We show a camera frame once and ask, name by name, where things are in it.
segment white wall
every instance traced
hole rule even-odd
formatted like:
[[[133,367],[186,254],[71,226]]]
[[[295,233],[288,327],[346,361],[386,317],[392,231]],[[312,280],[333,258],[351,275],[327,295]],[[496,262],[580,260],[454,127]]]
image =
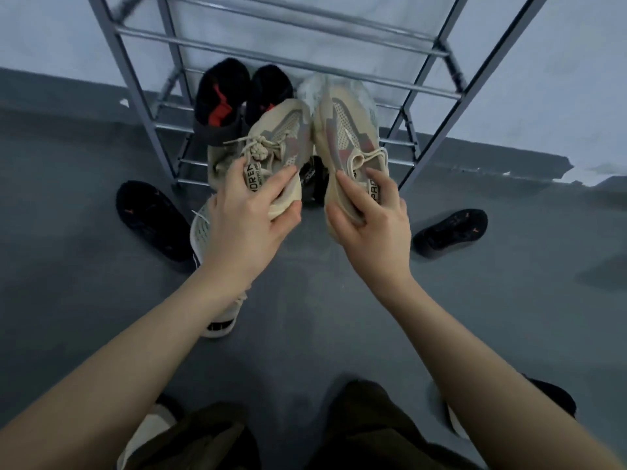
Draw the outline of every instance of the white wall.
[[[296,0],[435,34],[452,0]],[[469,79],[524,0],[470,0],[451,34]],[[412,81],[422,61],[404,51],[312,33],[237,15],[175,6],[184,36],[284,57]],[[549,0],[451,132],[463,140],[567,156],[564,181],[594,185],[627,174],[621,127],[625,112],[627,0]],[[160,30],[154,0],[130,25]],[[127,43],[146,89],[159,90],[171,69],[168,48]],[[207,67],[219,55],[190,51]],[[123,85],[87,0],[0,0],[0,66]],[[294,77],[303,72],[288,70]],[[441,62],[429,85],[451,87]],[[402,91],[373,87],[377,98],[401,102]],[[432,133],[450,101],[420,95],[412,114]]]

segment left hand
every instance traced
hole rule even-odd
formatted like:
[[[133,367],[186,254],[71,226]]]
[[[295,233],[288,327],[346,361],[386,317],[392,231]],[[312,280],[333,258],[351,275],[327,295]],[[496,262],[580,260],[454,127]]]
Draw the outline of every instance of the left hand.
[[[277,253],[279,245],[300,222],[301,201],[294,201],[274,220],[268,219],[270,204],[281,194],[296,174],[289,166],[252,192],[244,180],[246,159],[233,162],[226,180],[216,195],[209,199],[211,235],[202,261],[228,287],[243,292],[263,272]]]

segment forearm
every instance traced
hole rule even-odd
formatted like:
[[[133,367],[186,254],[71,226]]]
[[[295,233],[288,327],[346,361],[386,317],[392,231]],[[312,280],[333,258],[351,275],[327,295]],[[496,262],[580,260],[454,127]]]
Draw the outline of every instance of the forearm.
[[[236,295],[203,273],[197,271],[0,431],[7,468],[111,468],[202,329]]]
[[[623,468],[413,280],[378,297],[491,468]]]

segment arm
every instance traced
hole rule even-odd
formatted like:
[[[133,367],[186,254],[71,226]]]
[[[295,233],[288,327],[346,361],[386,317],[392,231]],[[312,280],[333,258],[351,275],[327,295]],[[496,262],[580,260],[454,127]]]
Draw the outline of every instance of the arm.
[[[575,419],[527,381],[412,278],[411,231],[396,184],[369,174],[382,190],[377,204],[338,174],[365,216],[353,226],[327,207],[341,245],[377,299],[394,316],[486,463],[494,469],[622,469],[620,461]]]
[[[274,221],[286,168],[256,194],[233,164],[210,199],[204,264],[172,296],[100,348],[0,431],[3,467],[110,469],[203,328],[268,265],[300,222],[300,202]]]

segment shoe tag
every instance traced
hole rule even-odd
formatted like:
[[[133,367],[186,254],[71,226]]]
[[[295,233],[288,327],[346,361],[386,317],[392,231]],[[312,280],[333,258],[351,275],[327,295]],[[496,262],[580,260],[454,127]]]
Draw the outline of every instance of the shoe tag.
[[[377,203],[379,202],[379,185],[371,179],[368,179],[368,194]]]
[[[246,167],[244,172],[248,189],[252,192],[259,190],[263,184],[262,166],[260,163],[251,163]]]

